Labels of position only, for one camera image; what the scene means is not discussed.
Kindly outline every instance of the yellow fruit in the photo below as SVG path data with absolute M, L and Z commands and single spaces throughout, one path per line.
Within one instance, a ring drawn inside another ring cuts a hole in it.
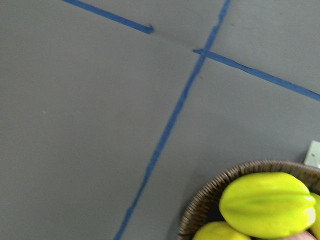
M 201 227 L 192 240 L 250 240 L 251 238 L 233 229 L 225 221 L 210 222 Z
M 311 193 L 311 195 L 315 198 L 315 222 L 311 226 L 311 230 L 316 238 L 320 239 L 320 196 L 313 192 Z
M 285 172 L 259 172 L 239 177 L 222 193 L 219 209 L 236 230 L 261 239 L 284 238 L 315 221 L 314 197 Z

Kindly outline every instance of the basket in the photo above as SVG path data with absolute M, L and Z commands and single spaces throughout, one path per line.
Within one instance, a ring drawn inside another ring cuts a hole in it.
M 302 181 L 311 192 L 320 195 L 320 168 L 285 160 L 256 160 L 236 165 L 209 181 L 192 199 L 181 219 L 178 240 L 191 240 L 208 222 L 222 221 L 219 200 L 235 179 L 252 173 L 285 172 Z

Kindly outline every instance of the blue tape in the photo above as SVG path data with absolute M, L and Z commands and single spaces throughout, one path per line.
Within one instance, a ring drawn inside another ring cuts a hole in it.
M 205 52 L 205 50 L 204 49 L 197 49 L 197 50 L 194 50 L 194 52 L 202 55 Z M 283 80 L 283 79 L 276 77 L 276 76 L 272 76 L 272 75 L 265 73 L 263 71 L 244 66 L 240 63 L 237 63 L 234 60 L 231 60 L 227 57 L 221 56 L 221 55 L 216 54 L 214 52 L 206 52 L 206 56 L 210 59 L 213 59 L 213 60 L 216 60 L 220 63 L 226 64 L 230 67 L 240 69 L 242 71 L 245 71 L 248 74 L 251 74 L 251 75 L 256 76 L 258 78 L 264 79 L 270 83 L 277 84 L 281 87 L 292 90 L 296 93 L 299 93 L 299 94 L 302 94 L 302 95 L 307 96 L 309 98 L 320 101 L 320 94 L 313 92 L 305 87 L 293 84 L 289 81 Z
M 220 15 L 219 15 L 218 24 L 213 27 L 213 29 L 212 29 L 209 37 L 208 37 L 208 40 L 207 40 L 207 42 L 205 44 L 205 50 L 206 51 L 208 51 L 211 48 L 214 40 L 216 39 L 216 36 L 217 36 L 218 31 L 220 29 L 220 26 L 221 26 L 221 24 L 222 24 L 222 22 L 224 20 L 225 15 L 227 14 L 227 10 L 228 10 L 228 7 L 230 5 L 230 2 L 231 2 L 231 0 L 226 0 L 224 5 L 223 5 L 223 8 L 222 8 L 222 10 L 220 12 Z M 156 146 L 156 148 L 155 148 L 155 150 L 154 150 L 154 152 L 153 152 L 153 154 L 151 156 L 149 164 L 148 164 L 148 166 L 147 166 L 147 168 L 145 170 L 145 174 L 144 174 L 144 178 L 143 178 L 142 184 L 141 184 L 141 186 L 140 186 L 140 188 L 139 188 L 139 190 L 138 190 L 138 192 L 137 192 L 137 194 L 136 194 L 131 206 L 126 211 L 126 214 L 125 214 L 123 222 L 122 222 L 122 224 L 120 226 L 120 229 L 118 230 L 118 232 L 115 235 L 113 240 L 120 240 L 122 238 L 122 236 L 123 236 L 123 234 L 124 234 L 124 232 L 125 232 L 125 230 L 127 228 L 127 225 L 129 223 L 132 215 L 133 215 L 133 212 L 134 212 L 135 208 L 137 207 L 137 204 L 138 204 L 138 202 L 139 202 L 139 200 L 141 198 L 141 195 L 142 195 L 142 193 L 143 193 L 143 191 L 144 191 L 144 189 L 145 189 L 145 187 L 146 187 L 146 185 L 148 183 L 148 180 L 149 180 L 149 178 L 150 178 L 150 176 L 151 176 L 151 174 L 152 174 L 152 172 L 153 172 L 153 170 L 154 170 L 154 168 L 155 168 L 155 166 L 156 166 L 156 164 L 158 162 L 158 159 L 159 159 L 159 157 L 160 157 L 160 155 L 161 155 L 161 153 L 162 153 L 162 151 L 163 151 L 163 149 L 164 149 L 164 147 L 165 147 L 165 145 L 167 143 L 167 140 L 168 140 L 168 138 L 170 136 L 170 133 L 171 133 L 172 129 L 174 128 L 175 124 L 176 124 L 177 118 L 178 118 L 182 108 L 184 107 L 184 104 L 185 104 L 185 102 L 187 100 L 187 97 L 188 97 L 188 94 L 190 92 L 190 89 L 192 87 L 192 84 L 194 83 L 196 77 L 198 76 L 198 74 L 199 74 L 199 72 L 200 72 L 205 60 L 206 60 L 206 54 L 202 53 L 200 55 L 198 61 L 196 62 L 194 68 L 193 68 L 193 71 L 192 71 L 192 73 L 191 73 L 191 75 L 190 75 L 190 77 L 189 77 L 189 79 L 188 79 L 188 81 L 187 81 L 187 83 L 186 83 L 181 95 L 180 95 L 180 98 L 178 99 L 178 102 L 177 102 L 177 104 L 176 104 L 176 106 L 175 106 L 175 108 L 173 110 L 173 113 L 172 113 L 168 123 L 166 124 L 165 129 L 164 129 L 164 131 L 163 131 L 163 133 L 161 135 L 161 138 L 160 138 L 160 140 L 159 140 L 159 142 L 158 142 L 158 144 L 157 144 L 157 146 Z
M 118 16 L 116 14 L 113 14 L 111 12 L 102 10 L 100 8 L 97 8 L 95 6 L 92 6 L 90 4 L 87 4 L 85 2 L 79 1 L 79 0 L 62 0 L 66 3 L 72 4 L 74 6 L 77 6 L 79 8 L 85 9 L 87 11 L 90 11 L 92 13 L 98 14 L 100 16 L 103 16 L 107 19 L 111 19 L 113 21 L 116 21 L 118 23 L 121 23 L 123 25 L 126 25 L 128 27 L 131 27 L 133 29 L 139 30 L 141 32 L 144 32 L 146 34 L 151 34 L 155 29 L 153 28 L 153 26 L 151 25 L 150 27 L 148 26 L 144 26 L 142 24 L 139 24 L 137 22 L 131 21 L 129 19 L 126 19 L 122 16 Z

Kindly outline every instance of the brown woven basket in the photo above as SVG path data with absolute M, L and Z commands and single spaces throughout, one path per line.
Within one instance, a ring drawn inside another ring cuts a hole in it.
M 256 160 L 234 166 L 209 181 L 192 199 L 180 222 L 178 240 L 191 240 L 208 222 L 221 221 L 219 200 L 235 179 L 252 173 L 285 172 L 302 181 L 311 192 L 320 194 L 320 168 L 284 160 Z

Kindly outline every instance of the blue tape line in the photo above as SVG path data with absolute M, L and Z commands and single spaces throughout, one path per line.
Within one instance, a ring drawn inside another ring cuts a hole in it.
M 222 8 L 221 13 L 219 15 L 219 22 L 218 22 L 217 26 L 213 27 L 213 29 L 209 35 L 209 38 L 205 44 L 206 51 L 208 51 L 211 48 L 214 40 L 216 39 L 216 36 L 217 36 L 218 31 L 220 29 L 220 26 L 224 20 L 225 15 L 227 14 L 227 10 L 228 10 L 228 6 L 230 5 L 230 2 L 231 2 L 231 0 L 226 0 L 225 4 L 223 5 L 223 8 Z M 159 140 L 159 142 L 158 142 L 158 144 L 157 144 L 157 146 L 151 156 L 150 162 L 149 162 L 149 164 L 146 168 L 146 171 L 145 171 L 145 175 L 144 175 L 142 184 L 141 184 L 131 206 L 126 211 L 126 214 L 125 214 L 123 222 L 120 226 L 120 229 L 117 232 L 117 234 L 115 235 L 113 240 L 120 240 L 121 237 L 123 236 L 123 234 L 126 230 L 126 227 L 127 227 L 128 223 L 133 215 L 133 212 L 134 212 L 135 208 L 137 207 L 137 204 L 141 198 L 141 195 L 142 195 L 142 193 L 148 183 L 148 180 L 149 180 L 149 178 L 150 178 L 150 176 L 151 176 L 151 174 L 152 174 L 152 172 L 158 162 L 158 159 L 159 159 L 159 157 L 160 157 L 160 155 L 161 155 L 161 153 L 167 143 L 167 140 L 170 136 L 170 133 L 175 126 L 177 118 L 178 118 L 178 116 L 179 116 L 179 114 L 180 114 L 180 112 L 181 112 L 181 110 L 187 100 L 187 97 L 188 97 L 188 94 L 189 94 L 190 89 L 192 87 L 192 84 L 194 83 L 197 75 L 199 74 L 205 60 L 206 60 L 206 54 L 202 53 L 193 68 L 193 71 L 192 71 L 192 73 L 191 73 L 191 75 L 190 75 L 181 95 L 180 95 L 180 98 L 179 98 L 179 100 L 173 110 L 173 113 L 172 113 L 168 123 L 166 124 L 166 127 L 161 135 L 161 138 L 160 138 L 160 140 Z
M 204 51 L 205 51 L 204 49 L 194 50 L 195 53 L 200 54 L 200 55 L 202 55 Z M 218 61 L 220 63 L 226 64 L 226 65 L 228 65 L 230 67 L 243 70 L 248 74 L 251 74 L 251 75 L 256 76 L 258 78 L 264 79 L 264 80 L 266 80 L 266 81 L 268 81 L 270 83 L 277 84 L 277 85 L 279 85 L 281 87 L 284 87 L 286 89 L 292 90 L 292 91 L 294 91 L 296 93 L 299 93 L 299 94 L 302 94 L 302 95 L 307 96 L 309 98 L 312 98 L 312 99 L 320 101 L 320 94 L 318 94 L 316 92 L 313 92 L 313 91 L 311 91 L 311 90 L 309 90 L 309 89 L 307 89 L 305 87 L 293 84 L 293 83 L 291 83 L 289 81 L 283 80 L 283 79 L 281 79 L 279 77 L 276 77 L 276 76 L 272 76 L 272 75 L 270 75 L 268 73 L 265 73 L 263 71 L 244 66 L 244 65 L 242 65 L 240 63 L 237 63 L 234 60 L 231 60 L 231 59 L 229 59 L 227 57 L 221 56 L 221 55 L 216 54 L 214 52 L 207 52 L 206 56 L 208 58 L 210 58 L 210 59 L 213 59 L 213 60 L 216 60 L 216 61 Z
M 133 29 L 144 32 L 146 34 L 151 34 L 155 30 L 152 25 L 150 27 L 141 25 L 137 22 L 131 21 L 131 20 L 126 19 L 122 16 L 118 16 L 116 14 L 102 10 L 100 8 L 97 8 L 95 6 L 92 6 L 90 4 L 87 4 L 87 3 L 79 1 L 79 0 L 62 0 L 62 1 L 69 3 L 69 4 L 72 4 L 74 6 L 77 6 L 79 8 L 85 9 L 87 11 L 90 11 L 92 13 L 98 14 L 100 16 L 107 18 L 107 19 L 111 19 L 113 21 L 116 21 L 116 22 L 121 23 L 123 25 L 126 25 L 128 27 L 131 27 Z

